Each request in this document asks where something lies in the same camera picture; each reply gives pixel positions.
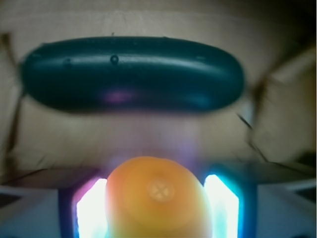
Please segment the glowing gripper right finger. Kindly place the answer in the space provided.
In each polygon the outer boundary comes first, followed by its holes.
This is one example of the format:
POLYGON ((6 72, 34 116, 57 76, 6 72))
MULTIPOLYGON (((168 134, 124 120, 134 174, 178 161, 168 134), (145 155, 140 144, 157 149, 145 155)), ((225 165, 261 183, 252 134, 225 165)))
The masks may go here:
POLYGON ((214 238, 314 238, 316 169, 300 163, 225 162, 203 184, 214 238))

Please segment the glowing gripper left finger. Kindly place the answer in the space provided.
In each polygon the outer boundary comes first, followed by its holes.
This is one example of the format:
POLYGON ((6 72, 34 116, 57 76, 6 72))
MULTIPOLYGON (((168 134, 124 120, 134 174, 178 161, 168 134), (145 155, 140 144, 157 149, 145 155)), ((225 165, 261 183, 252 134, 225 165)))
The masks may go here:
POLYGON ((2 238, 105 238, 97 169, 17 170, 0 178, 2 238))

